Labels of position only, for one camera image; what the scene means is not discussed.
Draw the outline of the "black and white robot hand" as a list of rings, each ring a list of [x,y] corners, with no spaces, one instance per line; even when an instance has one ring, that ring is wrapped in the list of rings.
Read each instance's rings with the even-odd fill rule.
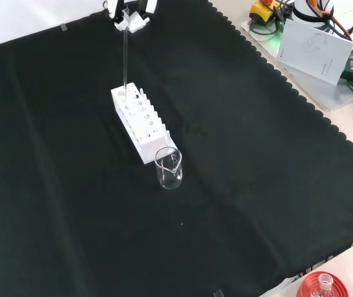
[[[107,0],[103,7],[119,31],[135,33],[150,21],[157,3],[157,0]]]

